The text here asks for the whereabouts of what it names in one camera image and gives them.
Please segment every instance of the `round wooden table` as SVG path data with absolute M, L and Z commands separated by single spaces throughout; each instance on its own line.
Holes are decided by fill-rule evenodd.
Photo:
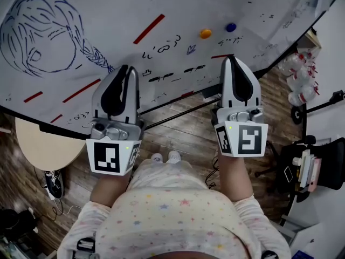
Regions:
M 16 118 L 19 146 L 26 159 L 43 171 L 56 171 L 74 161 L 85 140 L 41 132 L 39 125 Z

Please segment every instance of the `black chair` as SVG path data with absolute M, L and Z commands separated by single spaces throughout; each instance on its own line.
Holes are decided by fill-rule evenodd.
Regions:
M 300 140 L 284 146 L 280 155 L 278 155 L 272 143 L 267 142 L 267 145 L 272 149 L 277 165 L 263 172 L 256 172 L 255 177 L 258 178 L 262 174 L 277 171 L 274 187 L 271 190 L 277 189 L 279 193 L 295 194 L 298 196 L 298 202 L 306 199 L 309 196 L 309 192 L 306 191 L 307 188 L 299 192 L 295 191 L 295 184 L 298 182 L 297 166 L 292 165 L 292 160 L 295 157 L 300 158 L 304 150 L 310 149 L 311 154 L 322 159 L 318 185 L 339 190 L 343 181 L 345 181 L 345 138 L 339 138 L 323 146 L 313 146 L 315 142 L 314 136 L 307 135 L 305 141 Z M 290 168 L 293 175 L 291 181 L 288 181 L 285 174 L 287 167 Z

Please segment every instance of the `blue ink drawing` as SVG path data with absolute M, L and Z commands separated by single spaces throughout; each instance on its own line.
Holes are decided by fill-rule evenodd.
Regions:
M 189 46 L 188 50 L 187 50 L 187 54 L 192 54 L 195 51 L 195 46 L 196 46 L 196 44 L 193 46 Z
M 84 37 L 81 17 L 66 0 L 17 0 L 0 27 L 0 51 L 9 65 L 31 76 L 75 70 L 79 52 L 114 71 Z

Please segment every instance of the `sleeve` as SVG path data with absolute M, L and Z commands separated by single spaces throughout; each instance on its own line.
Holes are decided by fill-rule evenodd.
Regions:
M 260 204 L 251 196 L 233 203 L 239 217 L 254 233 L 263 250 L 277 253 L 280 259 L 291 258 L 290 248 L 284 237 L 272 226 Z
M 57 252 L 58 259 L 72 258 L 80 239 L 94 237 L 96 231 L 110 213 L 110 207 L 89 201 L 82 208 L 77 221 L 67 233 Z

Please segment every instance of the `hair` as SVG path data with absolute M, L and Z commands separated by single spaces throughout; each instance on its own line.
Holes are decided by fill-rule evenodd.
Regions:
M 68 32 L 75 47 L 74 58 L 69 66 L 44 71 L 30 65 L 30 61 L 35 61 L 32 53 L 35 39 L 52 40 L 63 32 Z M 14 69 L 31 76 L 40 77 L 44 72 L 55 73 L 69 69 L 77 49 L 91 62 L 107 68 L 109 73 L 114 71 L 100 51 L 84 37 L 81 17 L 66 0 L 17 0 L 0 27 L 0 51 L 3 57 Z

